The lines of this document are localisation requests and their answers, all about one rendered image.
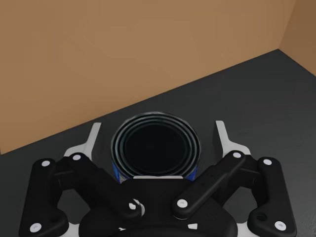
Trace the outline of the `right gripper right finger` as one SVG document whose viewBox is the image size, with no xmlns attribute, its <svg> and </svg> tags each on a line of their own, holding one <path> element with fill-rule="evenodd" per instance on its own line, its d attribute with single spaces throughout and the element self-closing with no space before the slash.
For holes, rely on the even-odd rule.
<svg viewBox="0 0 316 237">
<path fill-rule="evenodd" d="M 248 147 L 232 142 L 223 121 L 214 125 L 213 142 L 219 148 L 219 161 L 205 170 L 172 202 L 171 212 L 187 220 L 214 201 L 215 220 L 225 211 L 223 205 L 240 188 L 247 188 L 256 201 L 244 223 L 222 220 L 215 230 L 230 235 L 295 235 L 297 226 L 282 170 L 275 158 L 255 160 Z"/>
</svg>

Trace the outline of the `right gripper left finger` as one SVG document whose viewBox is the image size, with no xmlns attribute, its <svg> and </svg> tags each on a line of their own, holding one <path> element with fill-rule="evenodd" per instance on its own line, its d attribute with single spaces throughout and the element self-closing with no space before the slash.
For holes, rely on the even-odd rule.
<svg viewBox="0 0 316 237">
<path fill-rule="evenodd" d="M 76 190 L 90 208 L 108 206 L 126 222 L 137 222 L 144 215 L 143 204 L 92 161 L 101 125 L 94 123 L 87 141 L 68 148 L 59 161 L 44 158 L 33 164 L 19 237 L 79 237 L 79 225 L 71 224 L 58 208 L 65 190 Z"/>
</svg>

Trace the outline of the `blue flat can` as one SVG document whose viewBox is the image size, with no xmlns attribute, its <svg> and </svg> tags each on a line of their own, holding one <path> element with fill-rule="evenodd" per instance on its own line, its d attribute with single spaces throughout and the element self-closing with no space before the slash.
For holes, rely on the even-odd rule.
<svg viewBox="0 0 316 237">
<path fill-rule="evenodd" d="M 119 183 L 135 176 L 180 176 L 194 180 L 201 145 L 185 120 L 168 113 L 135 115 L 114 133 L 111 158 Z"/>
</svg>

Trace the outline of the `tall board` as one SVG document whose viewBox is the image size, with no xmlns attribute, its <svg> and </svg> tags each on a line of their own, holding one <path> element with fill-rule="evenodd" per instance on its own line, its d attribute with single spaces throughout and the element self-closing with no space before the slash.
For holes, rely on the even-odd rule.
<svg viewBox="0 0 316 237">
<path fill-rule="evenodd" d="M 0 152 L 275 49 L 316 73 L 316 0 L 0 0 Z"/>
</svg>

